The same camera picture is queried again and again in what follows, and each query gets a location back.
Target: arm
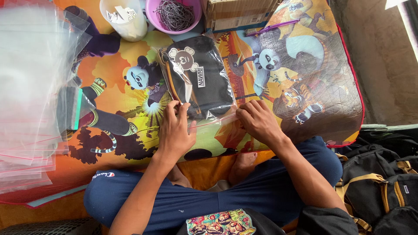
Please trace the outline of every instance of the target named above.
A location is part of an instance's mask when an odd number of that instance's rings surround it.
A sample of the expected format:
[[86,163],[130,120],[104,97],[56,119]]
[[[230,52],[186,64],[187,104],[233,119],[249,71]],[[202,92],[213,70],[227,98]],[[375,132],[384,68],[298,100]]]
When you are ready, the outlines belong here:
[[340,208],[344,203],[328,181],[299,153],[280,129],[276,118],[263,100],[251,100],[237,109],[237,117],[247,132],[266,144],[285,165],[293,185],[308,206]]
[[153,210],[155,196],[161,183],[180,157],[196,142],[196,129],[187,133],[187,109],[189,103],[180,107],[178,118],[171,101],[164,110],[163,124],[160,128],[160,143],[141,180],[120,208],[112,226],[110,235],[142,234],[147,227]]

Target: pink bowl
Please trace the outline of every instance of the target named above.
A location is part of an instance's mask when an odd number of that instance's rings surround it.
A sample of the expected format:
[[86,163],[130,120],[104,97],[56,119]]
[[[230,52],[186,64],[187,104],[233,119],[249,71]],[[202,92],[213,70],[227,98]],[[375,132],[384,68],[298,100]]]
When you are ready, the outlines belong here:
[[193,13],[194,13],[194,23],[185,30],[182,31],[169,31],[167,28],[160,23],[157,17],[157,12],[153,12],[157,9],[158,5],[160,5],[161,0],[147,0],[145,3],[145,13],[147,13],[147,17],[150,20],[151,24],[154,25],[158,30],[168,34],[182,34],[191,29],[193,29],[197,23],[199,22],[200,18],[202,17],[202,7],[200,5],[200,0],[183,0],[183,4],[186,6],[193,6]]

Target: white plastic container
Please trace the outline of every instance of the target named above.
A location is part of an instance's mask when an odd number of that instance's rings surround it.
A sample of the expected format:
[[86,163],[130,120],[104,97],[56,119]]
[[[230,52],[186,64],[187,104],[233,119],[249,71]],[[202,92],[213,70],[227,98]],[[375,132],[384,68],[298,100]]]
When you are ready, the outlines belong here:
[[[107,18],[106,11],[113,13],[116,11],[115,7],[117,6],[122,6],[123,8],[129,7],[135,10],[136,16],[131,21],[124,24],[110,22]],[[147,34],[147,22],[142,13],[139,0],[100,0],[100,12],[116,32],[127,41],[139,41]]]

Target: cartoon tiger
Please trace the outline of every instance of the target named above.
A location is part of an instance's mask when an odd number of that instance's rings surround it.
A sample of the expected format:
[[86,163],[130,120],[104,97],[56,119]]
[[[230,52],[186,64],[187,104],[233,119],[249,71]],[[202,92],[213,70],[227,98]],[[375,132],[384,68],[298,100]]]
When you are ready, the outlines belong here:
[[311,118],[312,113],[325,112],[321,102],[315,100],[315,96],[305,84],[300,85],[299,90],[295,88],[282,90],[282,99],[287,107],[302,107],[302,110],[293,116],[295,122],[301,125]]

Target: purple toothbrush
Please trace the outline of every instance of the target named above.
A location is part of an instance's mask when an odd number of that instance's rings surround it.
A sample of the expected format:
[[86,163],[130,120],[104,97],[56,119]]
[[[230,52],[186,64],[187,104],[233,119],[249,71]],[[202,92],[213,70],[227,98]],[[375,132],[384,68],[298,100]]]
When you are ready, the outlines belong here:
[[260,31],[258,31],[258,32],[255,28],[247,29],[247,30],[245,30],[245,36],[249,37],[249,36],[254,36],[254,35],[257,35],[257,34],[262,34],[262,33],[265,33],[269,30],[272,30],[274,28],[278,28],[280,26],[285,26],[285,25],[295,24],[299,21],[300,21],[300,19],[296,19],[296,20],[291,20],[291,21],[287,21],[287,22],[283,22],[283,23],[278,23],[278,24],[275,24],[275,25],[270,25],[270,26],[267,26],[265,28],[260,29]]

